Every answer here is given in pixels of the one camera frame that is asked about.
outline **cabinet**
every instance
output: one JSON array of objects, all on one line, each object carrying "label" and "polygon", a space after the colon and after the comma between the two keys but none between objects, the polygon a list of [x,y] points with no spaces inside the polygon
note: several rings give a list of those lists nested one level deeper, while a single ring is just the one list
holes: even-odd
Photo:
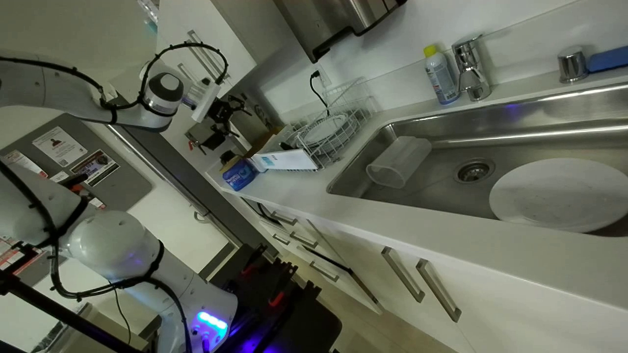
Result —
[{"label": "cabinet", "polygon": [[290,253],[302,259],[321,281],[331,282],[369,310],[380,314],[378,298],[363,282],[357,271],[339,259],[325,233],[314,222],[259,202],[247,204],[257,208],[255,212],[265,220],[268,232],[261,233],[278,249],[278,253]]},{"label": "cabinet", "polygon": [[[620,353],[628,347],[626,310],[427,251],[392,251],[394,269],[380,257],[384,245],[339,232],[329,241],[363,273],[382,308],[455,351]],[[418,263],[439,288],[427,286]],[[410,290],[423,290],[422,302],[414,300],[400,277]],[[461,310],[457,322],[449,318],[455,308]]]},{"label": "cabinet", "polygon": [[459,330],[465,314],[461,314],[459,322],[447,316],[429,286],[414,271],[416,257],[384,245],[359,241],[331,228],[325,230],[329,243],[372,288],[384,310],[455,351],[473,351]]},{"label": "cabinet", "polygon": [[[255,61],[253,53],[247,51],[212,0],[159,2],[157,49],[180,41],[204,41],[212,47],[217,47],[229,61],[227,77],[219,88],[219,96],[237,84],[249,71],[253,71],[261,59],[268,57],[268,53],[263,57],[255,55]],[[186,75],[194,84],[200,84],[202,79],[213,81],[221,71],[221,61],[215,57],[215,53],[200,49],[178,49],[164,55],[162,61],[170,69]]]}]

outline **white plate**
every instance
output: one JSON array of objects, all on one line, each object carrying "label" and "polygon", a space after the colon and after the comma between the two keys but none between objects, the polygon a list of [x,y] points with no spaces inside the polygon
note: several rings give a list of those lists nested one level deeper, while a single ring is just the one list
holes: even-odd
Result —
[{"label": "white plate", "polygon": [[329,116],[323,120],[314,122],[304,133],[302,139],[304,143],[312,149],[341,131],[347,124],[347,116]]},{"label": "white plate", "polygon": [[504,222],[594,232],[628,214],[628,177],[594,161],[543,159],[498,179],[490,208]]}]

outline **sink drain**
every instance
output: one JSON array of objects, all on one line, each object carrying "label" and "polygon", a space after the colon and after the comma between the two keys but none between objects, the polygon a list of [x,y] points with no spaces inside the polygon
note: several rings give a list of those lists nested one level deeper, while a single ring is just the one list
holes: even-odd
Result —
[{"label": "sink drain", "polygon": [[457,171],[457,181],[461,182],[476,182],[486,179],[492,173],[490,163],[486,161],[471,161],[465,163],[459,171]]}]

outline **soap dispenser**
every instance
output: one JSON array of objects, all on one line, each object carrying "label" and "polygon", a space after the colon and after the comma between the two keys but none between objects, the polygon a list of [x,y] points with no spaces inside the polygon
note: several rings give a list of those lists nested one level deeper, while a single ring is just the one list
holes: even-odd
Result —
[{"label": "soap dispenser", "polygon": [[449,104],[459,98],[459,88],[445,53],[435,43],[423,47],[425,73],[439,104]]}]

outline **cable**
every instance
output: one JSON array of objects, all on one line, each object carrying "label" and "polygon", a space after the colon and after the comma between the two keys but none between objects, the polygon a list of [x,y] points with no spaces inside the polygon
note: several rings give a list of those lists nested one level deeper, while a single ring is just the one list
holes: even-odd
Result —
[{"label": "cable", "polygon": [[184,41],[184,43],[176,43],[176,45],[170,45],[162,51],[159,51],[145,67],[143,71],[143,77],[141,77],[141,86],[139,86],[139,92],[137,92],[137,98],[129,104],[121,104],[121,106],[115,106],[111,102],[106,100],[104,96],[104,88],[100,82],[96,82],[92,77],[80,73],[76,67],[64,67],[64,65],[56,65],[56,63],[47,63],[47,61],[37,61],[37,59],[19,59],[19,57],[0,57],[0,61],[7,61],[7,63],[21,63],[21,65],[31,65],[31,67],[45,67],[45,69],[53,69],[53,71],[60,71],[60,73],[66,73],[66,75],[72,75],[84,82],[88,82],[92,88],[96,88],[100,92],[100,104],[104,110],[109,110],[111,112],[111,120],[109,124],[113,124],[117,120],[117,112],[119,110],[129,110],[137,104],[141,104],[145,110],[149,110],[151,114],[157,114],[157,116],[162,116],[161,112],[153,110],[149,104],[143,102],[145,98],[145,86],[147,86],[147,81],[149,81],[149,73],[153,69],[153,65],[168,51],[176,51],[176,49],[184,49],[184,47],[200,47],[200,49],[208,49],[208,51],[213,51],[219,61],[223,63],[221,67],[221,73],[219,77],[215,79],[215,84],[221,84],[221,81],[225,79],[227,75],[227,69],[229,69],[229,61],[221,55],[221,51],[217,47],[212,47],[212,45],[206,45],[206,43],[192,43],[192,41]]},{"label": "cable", "polygon": [[117,306],[119,318],[123,320],[123,326],[125,326],[125,343],[131,345],[131,326],[129,326],[129,320],[121,312],[117,288],[113,288],[113,296],[115,296],[115,306]]},{"label": "cable", "polygon": [[190,337],[190,330],[188,330],[188,320],[186,320],[186,314],[184,314],[184,310],[180,306],[178,296],[174,294],[174,290],[170,286],[166,286],[164,282],[161,282],[157,279],[147,279],[145,282],[155,284],[157,288],[161,288],[164,294],[170,296],[170,300],[174,302],[174,306],[176,306],[176,310],[180,314],[180,320],[182,320],[186,353],[192,353],[192,337]]},{"label": "cable", "polygon": [[21,65],[33,65],[33,67],[45,67],[45,69],[53,69],[53,71],[60,71],[66,75],[72,75],[84,82],[88,82],[90,86],[94,86],[100,94],[104,94],[102,84],[96,82],[94,79],[90,79],[88,75],[80,73],[76,67],[62,67],[56,63],[47,63],[47,61],[37,61],[37,59],[19,59],[19,57],[2,57],[0,61],[7,61],[7,63],[21,63]]},{"label": "cable", "polygon": [[115,284],[104,284],[104,286],[96,286],[96,288],[82,290],[82,292],[66,290],[62,286],[60,273],[58,273],[58,241],[53,243],[53,253],[47,259],[49,259],[49,271],[51,271],[53,288],[64,298],[82,300],[82,298],[102,296],[106,292],[115,290]]},{"label": "cable", "polygon": [[318,100],[321,102],[321,106],[325,106],[325,112],[329,116],[329,104],[318,94],[318,90],[314,88],[314,79],[319,77],[319,71],[314,71],[310,75],[310,90],[318,96]]},{"label": "cable", "polygon": [[56,230],[53,216],[45,210],[43,202],[33,194],[33,190],[23,184],[23,181],[7,167],[4,161],[0,161],[0,173],[31,202],[29,208],[35,208],[37,214],[43,220],[43,230],[53,235]]}]

